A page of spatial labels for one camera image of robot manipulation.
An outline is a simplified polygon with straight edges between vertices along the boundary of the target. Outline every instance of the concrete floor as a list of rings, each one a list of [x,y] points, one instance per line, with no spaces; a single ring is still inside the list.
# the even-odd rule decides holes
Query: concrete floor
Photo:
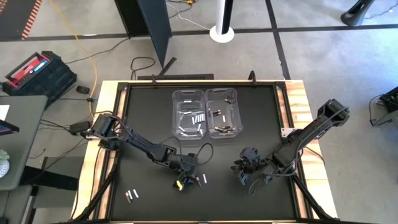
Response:
[[[86,0],[84,2],[54,0],[65,13],[78,34],[117,34],[124,27],[113,1]],[[356,0],[317,1],[272,0],[278,27],[343,26],[340,15]],[[393,5],[395,0],[379,0],[368,16]],[[179,9],[183,4],[173,4]],[[201,0],[183,17],[205,27],[215,23],[215,1]],[[270,28],[271,23],[264,0],[235,1],[231,26],[234,28]],[[181,21],[170,20],[172,30],[200,30]],[[398,13],[368,19],[364,24],[398,24]],[[44,1],[30,36],[70,35],[65,25]],[[398,213],[398,130],[387,124],[372,128],[369,124],[369,100],[385,93],[398,84],[398,29],[312,31],[280,33],[292,79],[304,80],[313,116],[329,98],[348,105],[351,118],[346,125],[332,129],[320,145],[338,216],[342,220],[374,223],[396,223]],[[92,54],[110,49],[122,39],[83,40]],[[0,42],[0,68],[11,71],[33,52],[51,50],[65,62],[84,57],[73,40]],[[110,53],[95,57],[98,67],[98,97],[103,80],[130,78],[130,62],[134,57],[156,58],[152,42],[147,37],[123,42]],[[216,44],[208,35],[172,37],[167,58],[177,57],[167,74],[214,73],[216,79],[247,78],[255,70],[261,79],[281,79],[282,70],[272,33],[236,34],[228,44]],[[148,61],[138,61],[137,68]],[[78,85],[92,86],[93,70],[89,61],[76,62],[70,68],[78,74]],[[138,75],[152,75],[160,71],[154,67],[139,71]],[[68,92],[65,98],[86,96]],[[384,110],[373,106],[374,116]],[[59,100],[44,114],[59,124],[70,124],[88,116],[85,101]],[[79,141],[63,131],[41,130],[32,148],[31,156],[47,150],[28,165],[40,167],[44,156],[55,157]],[[70,156],[84,156],[85,149]],[[67,208],[40,209],[35,223],[60,222],[69,218],[72,205]]]

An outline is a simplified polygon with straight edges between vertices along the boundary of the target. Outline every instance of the yellow cord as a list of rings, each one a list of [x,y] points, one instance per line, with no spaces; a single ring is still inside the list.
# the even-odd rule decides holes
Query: yellow cord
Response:
[[[61,12],[61,10],[58,8],[58,6],[56,6],[54,4],[54,2],[52,0],[50,0],[52,7],[55,9],[55,11],[58,13],[58,15],[61,17],[61,19],[63,20],[63,22],[65,23],[65,25],[67,25],[67,28],[69,29],[69,31],[75,36],[77,44],[79,46],[79,48],[84,51],[84,53],[86,53],[88,59],[90,60],[90,62],[93,64],[93,68],[94,68],[94,76],[95,76],[95,80],[94,80],[94,86],[91,89],[91,93],[90,93],[90,98],[93,97],[95,88],[97,86],[97,79],[98,79],[98,73],[97,73],[97,67],[95,65],[95,61],[94,59],[91,57],[91,55],[86,51],[86,49],[84,48],[83,44],[80,42],[79,38],[77,37],[76,32],[72,29],[72,27],[70,26],[69,22],[67,21],[67,18],[65,17],[65,15],[63,15],[63,13]],[[90,115],[94,118],[93,115],[93,110],[92,110],[92,104],[91,102],[88,102],[88,107],[90,109]]]

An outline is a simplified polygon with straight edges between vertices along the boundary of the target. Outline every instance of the clear plastic bin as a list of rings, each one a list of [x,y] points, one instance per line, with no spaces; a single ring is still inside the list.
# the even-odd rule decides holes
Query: clear plastic bin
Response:
[[[218,88],[206,91],[206,117],[210,137],[233,138],[242,130],[238,108],[238,93],[234,88]]]
[[[198,140],[206,133],[205,93],[179,90],[173,93],[173,129],[179,140]]]

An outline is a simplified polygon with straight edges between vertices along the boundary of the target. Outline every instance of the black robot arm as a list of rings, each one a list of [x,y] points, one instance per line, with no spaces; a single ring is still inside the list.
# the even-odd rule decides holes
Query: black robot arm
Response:
[[[127,132],[125,136],[118,132],[122,129]],[[135,133],[113,114],[100,114],[95,124],[88,131],[88,135],[99,138],[99,146],[108,150],[117,150],[122,142],[128,143],[146,153],[152,162],[176,170],[179,175],[174,186],[178,190],[182,190],[187,184],[198,183],[196,176],[197,154],[177,154],[174,147],[152,143]]]
[[[297,129],[291,132],[284,143],[274,149],[268,156],[261,157],[257,149],[248,147],[243,149],[239,155],[241,159],[235,161],[236,166],[231,168],[243,185],[252,180],[251,176],[254,174],[256,180],[252,182],[251,187],[258,180],[263,180],[265,184],[268,184],[274,177],[292,177],[317,215],[323,219],[332,219],[317,204],[306,186],[296,175],[292,166],[293,162],[298,160],[299,151],[303,147],[312,140],[321,138],[330,128],[342,126],[348,118],[349,111],[347,107],[337,100],[328,100],[318,110],[318,117],[314,121],[304,129]]]

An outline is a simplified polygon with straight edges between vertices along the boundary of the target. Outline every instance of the warning tape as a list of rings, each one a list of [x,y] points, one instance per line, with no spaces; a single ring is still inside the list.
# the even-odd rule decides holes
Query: warning tape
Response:
[[[40,9],[40,5],[42,4],[42,0],[36,0],[32,12],[30,13],[30,16],[26,22],[26,26],[24,31],[22,32],[22,40],[25,40],[27,38],[27,36],[29,35],[30,29],[33,26],[33,22],[36,19],[37,13],[39,12]]]
[[[0,15],[3,12],[4,8],[6,7],[8,0],[0,0]]]

